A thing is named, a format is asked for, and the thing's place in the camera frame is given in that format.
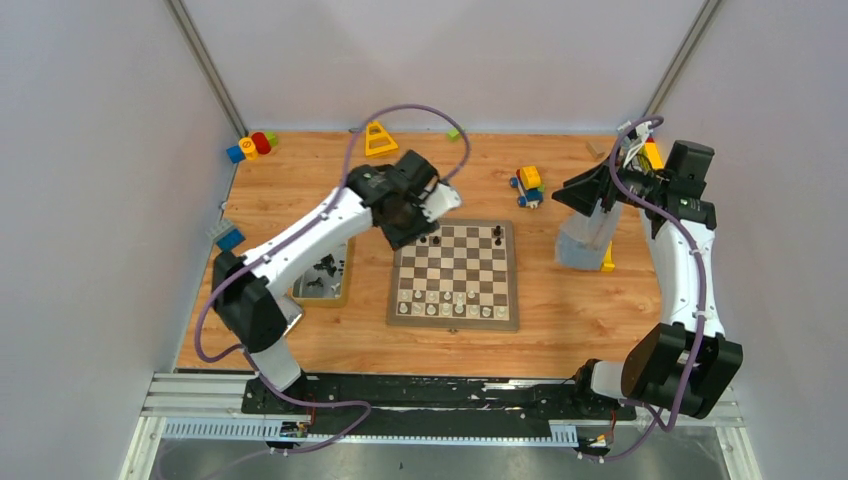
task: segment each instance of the white wall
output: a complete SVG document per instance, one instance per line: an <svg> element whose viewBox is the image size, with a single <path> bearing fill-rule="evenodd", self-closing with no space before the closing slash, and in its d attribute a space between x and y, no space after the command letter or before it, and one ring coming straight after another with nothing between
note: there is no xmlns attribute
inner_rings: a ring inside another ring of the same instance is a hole
<svg viewBox="0 0 848 480"><path fill-rule="evenodd" d="M467 128L611 131L703 0L186 0L251 128L347 129L418 102ZM388 128L446 129L425 114Z"/></svg>
<svg viewBox="0 0 848 480"><path fill-rule="evenodd" d="M725 2L661 112L716 157L717 293L764 477L845 478L848 3Z"/></svg>
<svg viewBox="0 0 848 480"><path fill-rule="evenodd" d="M114 478L235 138L161 0L0 18L0 478Z"/></svg>

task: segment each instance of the wooden table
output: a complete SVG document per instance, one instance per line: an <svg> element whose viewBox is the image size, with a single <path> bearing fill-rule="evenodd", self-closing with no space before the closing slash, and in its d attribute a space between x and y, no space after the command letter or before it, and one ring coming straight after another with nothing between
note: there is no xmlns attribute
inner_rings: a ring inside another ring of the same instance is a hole
<svg viewBox="0 0 848 480"><path fill-rule="evenodd" d="M284 133L275 152L241 164L226 216L247 241L240 253L276 235L314 208L338 182L349 134ZM401 151L414 149L440 172L460 158L462 143L441 134L394 134ZM550 200L537 210L516 205L508 179L521 166L535 165L549 189L596 162L587 140L611 137L472 135L468 166L452 184L464 205L455 218L509 219L515 225L521 327L517 333L389 327L386 305L393 252L379 229L357 237L352 289L344 308L308 308L289 335L291 350L307 371L570 377L589 358L622 360L656 324L660 296L637 211L625 208L613 239L612 273L580 272L554 261L559 225L572 214ZM365 162L361 144L354 165ZM397 154L370 160L394 163ZM213 366L197 358L192 334L209 295L207 268L180 367L247 368L234 354ZM236 341L212 313L203 329L207 353Z"/></svg>

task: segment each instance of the robotic arm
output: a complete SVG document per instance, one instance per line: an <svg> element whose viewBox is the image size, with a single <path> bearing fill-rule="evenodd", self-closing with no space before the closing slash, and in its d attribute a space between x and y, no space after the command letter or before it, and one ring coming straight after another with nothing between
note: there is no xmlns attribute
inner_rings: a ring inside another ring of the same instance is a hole
<svg viewBox="0 0 848 480"><path fill-rule="evenodd" d="M333 210L325 212L337 190L308 215L270 241L237 258L224 252L215 259L212 288L245 265L264 262L239 277L213 304L236 334L259 371L280 391L301 375L285 335L294 326L278 300L295 279L332 248L372 226L380 227L397 250L438 228L437 220L459 207L459 193L440 180L424 157L410 150L395 165L362 165L351 170ZM274 256L268 251L320 218L311 229Z"/></svg>
<svg viewBox="0 0 848 480"><path fill-rule="evenodd" d="M725 339L713 298L711 254L715 240L715 208L701 200L704 181L714 155L712 148L677 141L662 169L651 168L637 153L650 135L647 123L638 125L622 148L616 163L624 194L612 181L608 165L601 164L554 192L553 198L578 213L590 216L596 205L605 211L617 201L643 208L641 218L662 293L662 314L657 325L623 363L589 360L576 376L577 400L588 404L621 399L672 409L683 388L679 413L706 417L742 363L741 345ZM638 197L671 214L697 244L705 266L699 278L692 249L683 232L666 218L644 209ZM698 308L699 287L704 284L706 302ZM703 338L691 373L685 365L696 339L698 316L706 321Z"/></svg>

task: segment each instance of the green block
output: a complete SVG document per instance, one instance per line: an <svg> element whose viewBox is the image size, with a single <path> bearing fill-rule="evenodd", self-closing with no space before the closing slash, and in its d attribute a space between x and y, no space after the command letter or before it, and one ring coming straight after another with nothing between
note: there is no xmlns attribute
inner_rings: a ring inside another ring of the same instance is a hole
<svg viewBox="0 0 848 480"><path fill-rule="evenodd" d="M265 138L268 139L268 143L270 143L272 147L276 147L277 144L280 143L280 141L277 140L277 136L274 135L273 133L271 133L271 132L262 132L262 133L265 134Z"/></svg>
<svg viewBox="0 0 848 480"><path fill-rule="evenodd" d="M458 138L460 138L459 130L452 128L451 131L448 132L448 140L455 142Z"/></svg>

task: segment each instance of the gray floor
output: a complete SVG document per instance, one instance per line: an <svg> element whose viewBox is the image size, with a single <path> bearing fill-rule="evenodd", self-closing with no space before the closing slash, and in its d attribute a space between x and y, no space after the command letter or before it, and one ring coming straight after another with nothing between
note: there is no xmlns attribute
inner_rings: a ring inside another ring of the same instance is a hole
<svg viewBox="0 0 848 480"><path fill-rule="evenodd" d="M626 448L637 437L633 427L616 429ZM167 480L205 478L245 454L264 449L245 441L171 440L161 451ZM419 479L729 479L715 431L678 428L654 433L632 457L595 465L578 461L572 450L518 447L441 447L339 444L300 456L261 456L220 476L221 480L419 480Z"/></svg>

